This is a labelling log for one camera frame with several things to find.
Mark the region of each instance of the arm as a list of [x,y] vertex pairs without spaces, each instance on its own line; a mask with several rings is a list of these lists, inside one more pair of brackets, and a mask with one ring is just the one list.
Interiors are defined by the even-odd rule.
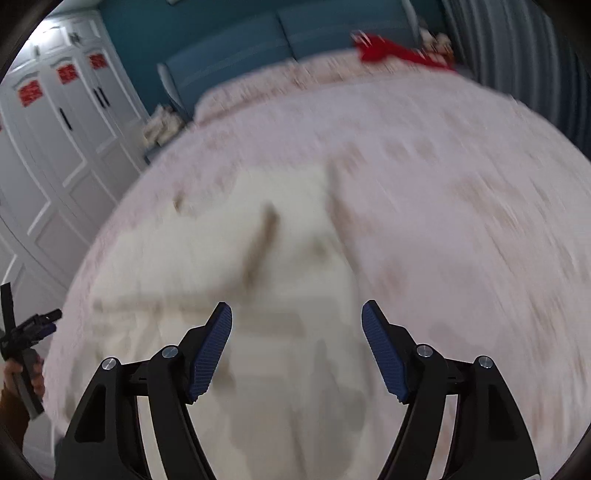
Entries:
[[[35,393],[40,397],[45,393],[43,376],[41,375],[42,363],[39,359],[35,364],[35,378],[31,381]],[[12,380],[14,373],[20,373],[22,366],[14,360],[9,359],[4,365],[4,389],[0,397],[0,423],[4,425],[14,442],[22,450],[22,443],[25,432],[29,425],[29,414],[25,405],[23,405]]]

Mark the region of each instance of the white wardrobe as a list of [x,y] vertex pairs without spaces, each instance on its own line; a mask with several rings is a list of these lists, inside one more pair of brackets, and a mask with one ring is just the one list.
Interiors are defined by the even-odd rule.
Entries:
[[[17,322],[63,305],[146,166],[146,118],[98,12],[48,18],[15,59],[0,84],[0,281],[12,283]],[[48,342],[38,351],[46,355]],[[42,416],[25,438],[25,454],[48,476],[52,437]]]

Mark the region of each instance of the black metal frame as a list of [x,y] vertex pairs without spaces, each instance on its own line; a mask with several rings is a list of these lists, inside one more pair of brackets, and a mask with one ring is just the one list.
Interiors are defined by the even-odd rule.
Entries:
[[[402,361],[401,382],[408,389],[402,399],[408,410],[378,480],[426,479],[447,395],[458,395],[459,402],[444,480],[539,479],[527,428],[492,360],[479,357],[469,364],[443,358],[433,348],[417,345],[403,327],[390,325],[374,301],[368,306],[393,347],[391,355]],[[197,371],[194,359],[224,311],[229,307],[221,303],[178,347],[165,347],[150,360],[127,365],[104,360],[72,418],[55,479],[149,480],[137,410],[137,397],[147,396],[167,478],[216,480],[186,405],[196,399],[190,393],[196,382],[191,375]],[[218,344],[219,355],[228,336],[229,329]],[[212,360],[214,368],[219,355]]]

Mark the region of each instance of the blue headboard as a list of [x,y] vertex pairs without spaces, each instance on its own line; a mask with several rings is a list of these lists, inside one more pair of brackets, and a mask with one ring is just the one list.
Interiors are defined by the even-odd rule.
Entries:
[[[275,13],[251,18],[206,38],[159,65],[169,97],[189,117],[199,97],[211,87],[265,65],[291,57]],[[163,75],[170,77],[164,81]]]
[[363,30],[416,47],[418,22],[409,0],[329,0],[277,12],[296,60],[351,46]]
[[349,48],[353,30],[418,46],[410,0],[327,0],[230,27],[159,64],[158,73],[171,103],[190,120],[195,104],[211,87],[287,58]]

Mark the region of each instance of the wardrobe door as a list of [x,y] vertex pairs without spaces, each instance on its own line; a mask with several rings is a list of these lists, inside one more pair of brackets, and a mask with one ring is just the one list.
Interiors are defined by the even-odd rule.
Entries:
[[29,151],[16,142],[14,120],[0,95],[0,218],[62,287],[72,281],[94,238],[60,200]]
[[55,71],[36,64],[5,78],[4,97],[15,141],[28,150],[52,188],[95,235],[121,197],[110,175],[93,161],[88,140],[68,104],[60,102],[49,77]]
[[100,25],[95,15],[99,15],[98,12],[93,12],[90,15],[80,15],[69,20],[69,26],[66,28],[75,35],[75,43],[86,44],[102,38]]
[[80,51],[86,58],[87,67],[96,78],[97,88],[105,101],[109,114],[115,120],[128,144],[139,154],[144,119],[119,78],[109,52],[102,45],[83,47]]
[[[36,313],[60,309],[66,299],[66,288],[57,283],[24,249],[0,219],[0,283],[11,283],[16,324]],[[1,327],[4,319],[0,312]],[[50,338],[35,347],[45,357]]]
[[80,125],[88,140],[91,161],[98,162],[97,168],[108,172],[122,196],[138,179],[141,170],[109,114],[108,103],[94,83],[92,71],[78,52],[49,58],[47,64],[52,72],[51,88]]
[[37,56],[45,56],[68,48],[68,34],[63,22],[45,20],[35,29],[30,37]]
[[31,40],[29,39],[23,45],[23,47],[21,48],[21,51],[18,52],[17,57],[12,62],[12,65],[10,65],[9,70],[10,71],[16,70],[22,66],[25,66],[26,64],[30,64],[31,62],[34,62],[34,61],[35,61],[35,49],[34,49],[33,42],[31,42]]

